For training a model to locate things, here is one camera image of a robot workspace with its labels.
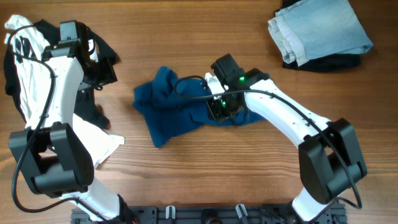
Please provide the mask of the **blue polo shirt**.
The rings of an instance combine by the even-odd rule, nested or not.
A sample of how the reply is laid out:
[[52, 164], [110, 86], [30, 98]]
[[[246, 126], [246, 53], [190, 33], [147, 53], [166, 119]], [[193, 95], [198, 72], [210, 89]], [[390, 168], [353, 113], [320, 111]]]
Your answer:
[[210, 119], [204, 101], [178, 97], [174, 93], [177, 81], [177, 74], [169, 67], [162, 66], [152, 81], [134, 89], [132, 106], [143, 115], [155, 147], [162, 147], [173, 137], [204, 125], [233, 125], [231, 120], [217, 123]]

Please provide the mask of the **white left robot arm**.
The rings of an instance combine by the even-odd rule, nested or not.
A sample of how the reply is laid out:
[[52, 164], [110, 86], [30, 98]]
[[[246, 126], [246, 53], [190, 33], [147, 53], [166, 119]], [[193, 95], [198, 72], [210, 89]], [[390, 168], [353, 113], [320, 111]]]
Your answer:
[[23, 176], [33, 194], [54, 205], [77, 205], [92, 222], [132, 221], [122, 197], [95, 177], [96, 166], [124, 139], [75, 113], [79, 93], [116, 81], [113, 57], [98, 53], [94, 33], [82, 22], [38, 27], [13, 15], [5, 26], [25, 119], [25, 128], [9, 137], [14, 178]]

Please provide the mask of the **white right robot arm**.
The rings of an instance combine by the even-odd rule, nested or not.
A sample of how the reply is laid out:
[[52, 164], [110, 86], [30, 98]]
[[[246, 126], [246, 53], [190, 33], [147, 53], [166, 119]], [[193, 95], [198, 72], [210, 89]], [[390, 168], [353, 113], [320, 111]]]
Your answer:
[[253, 68], [244, 71], [230, 54], [216, 60], [205, 76], [212, 99], [210, 117], [234, 119], [239, 112], [256, 113], [281, 131], [298, 149], [303, 190], [290, 206], [290, 223], [313, 223], [341, 194], [364, 178], [367, 167], [354, 127], [346, 120], [319, 116], [281, 91], [269, 74]]

